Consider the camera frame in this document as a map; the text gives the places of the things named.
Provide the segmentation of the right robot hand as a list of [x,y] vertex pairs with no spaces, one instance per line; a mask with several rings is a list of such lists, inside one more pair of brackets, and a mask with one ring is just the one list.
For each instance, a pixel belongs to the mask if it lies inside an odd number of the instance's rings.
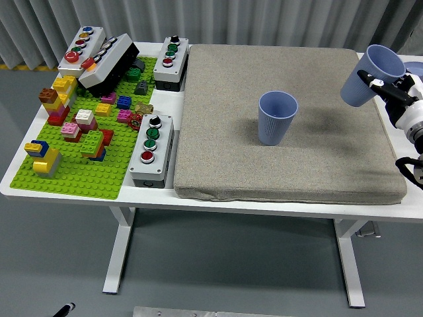
[[385,102],[385,110],[394,127],[404,129],[407,117],[412,119],[418,117],[412,114],[415,107],[422,103],[422,97],[418,96],[417,90],[417,86],[422,84],[422,81],[418,76],[406,70],[406,73],[394,83],[387,83],[362,69],[357,72],[357,75]]

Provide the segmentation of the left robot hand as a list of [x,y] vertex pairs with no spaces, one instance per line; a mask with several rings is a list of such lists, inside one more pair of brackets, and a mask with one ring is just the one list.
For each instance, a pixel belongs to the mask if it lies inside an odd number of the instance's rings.
[[63,305],[54,315],[53,317],[66,317],[72,310],[76,307],[75,303],[70,302]]

